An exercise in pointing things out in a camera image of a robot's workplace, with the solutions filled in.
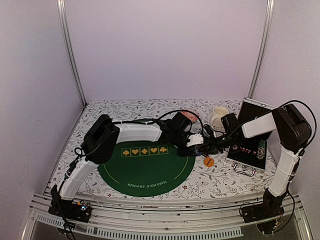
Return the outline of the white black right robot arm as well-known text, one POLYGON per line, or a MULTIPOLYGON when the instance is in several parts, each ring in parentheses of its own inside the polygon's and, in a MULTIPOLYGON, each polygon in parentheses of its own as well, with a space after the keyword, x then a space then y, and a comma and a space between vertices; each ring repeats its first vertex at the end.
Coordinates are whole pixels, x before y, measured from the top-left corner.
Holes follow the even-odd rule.
POLYGON ((243 123, 239 122, 234 113, 229 113, 221 119, 225 133, 215 137, 208 132, 203 145, 198 148, 200 153, 215 154, 233 145, 240 145, 246 139, 277 132, 281 154, 273 180, 265 190, 263 203, 258 208, 262 218, 269 218, 282 204, 289 193, 289 184, 297 172, 299 161, 316 134, 316 129, 311 128, 295 103, 295 100, 290 100, 243 123))

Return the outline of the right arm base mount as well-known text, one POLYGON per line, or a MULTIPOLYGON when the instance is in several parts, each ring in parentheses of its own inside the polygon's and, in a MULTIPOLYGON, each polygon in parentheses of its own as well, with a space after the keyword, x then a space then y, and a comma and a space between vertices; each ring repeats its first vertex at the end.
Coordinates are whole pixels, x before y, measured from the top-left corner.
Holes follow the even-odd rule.
POLYGON ((245 223, 258 223, 258 231, 263 235, 272 235, 280 225, 284 214, 282 205, 268 208, 263 203, 244 202, 239 208, 239 214, 245 223))

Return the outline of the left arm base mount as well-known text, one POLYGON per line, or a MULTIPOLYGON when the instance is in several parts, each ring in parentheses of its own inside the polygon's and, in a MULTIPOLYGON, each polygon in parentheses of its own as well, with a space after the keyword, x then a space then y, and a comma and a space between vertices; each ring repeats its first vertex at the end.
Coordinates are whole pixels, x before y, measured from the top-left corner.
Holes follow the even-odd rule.
POLYGON ((67 220, 75 220, 78 222, 88 223, 92 213, 91 203, 89 201, 80 200, 52 200, 48 213, 58 217, 64 216, 67 220))

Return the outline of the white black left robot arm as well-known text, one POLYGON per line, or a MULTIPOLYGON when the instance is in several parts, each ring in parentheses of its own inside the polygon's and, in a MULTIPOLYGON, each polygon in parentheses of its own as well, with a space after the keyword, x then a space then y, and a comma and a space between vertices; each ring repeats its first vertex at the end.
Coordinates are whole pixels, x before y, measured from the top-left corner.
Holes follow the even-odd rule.
POLYGON ((162 142, 171 143, 179 150, 204 143, 202 133, 191 133, 185 129, 190 124, 183 110, 173 111, 171 119, 145 118, 138 120, 113 120, 107 114, 101 115, 83 138, 80 147, 75 148, 76 158, 69 164, 60 185, 55 184, 51 197, 55 209, 63 216, 74 213, 72 201, 86 178, 99 165, 108 162, 116 144, 123 142, 162 142))

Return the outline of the blue round blind button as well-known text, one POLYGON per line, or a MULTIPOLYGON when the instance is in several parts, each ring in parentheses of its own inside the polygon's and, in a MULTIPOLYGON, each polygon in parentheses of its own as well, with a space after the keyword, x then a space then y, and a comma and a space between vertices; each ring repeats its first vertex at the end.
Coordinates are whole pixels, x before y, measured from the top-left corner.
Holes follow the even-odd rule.
POLYGON ((199 146, 194 147, 194 153, 196 156, 201 156, 203 154, 199 146))

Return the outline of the orange round blind button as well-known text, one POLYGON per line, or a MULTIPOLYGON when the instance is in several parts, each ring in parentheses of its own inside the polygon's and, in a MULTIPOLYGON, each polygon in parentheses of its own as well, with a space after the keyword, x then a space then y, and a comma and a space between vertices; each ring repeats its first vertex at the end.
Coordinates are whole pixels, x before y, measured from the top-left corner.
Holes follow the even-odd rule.
POLYGON ((203 164, 207 167, 210 168, 215 164, 215 160, 211 157, 205 157, 203 160, 203 164))

